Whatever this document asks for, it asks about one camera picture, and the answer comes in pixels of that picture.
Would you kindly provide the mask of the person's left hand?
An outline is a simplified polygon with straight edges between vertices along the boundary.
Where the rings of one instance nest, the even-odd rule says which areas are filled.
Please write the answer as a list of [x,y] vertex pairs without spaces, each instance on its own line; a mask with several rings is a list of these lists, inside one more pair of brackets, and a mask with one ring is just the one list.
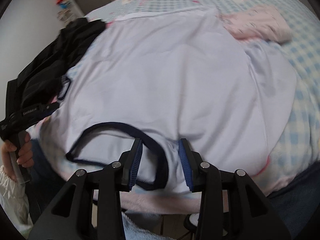
[[31,137],[28,132],[22,132],[23,142],[16,147],[12,142],[6,140],[1,147],[1,157],[4,173],[14,182],[21,180],[20,167],[29,170],[34,165]]

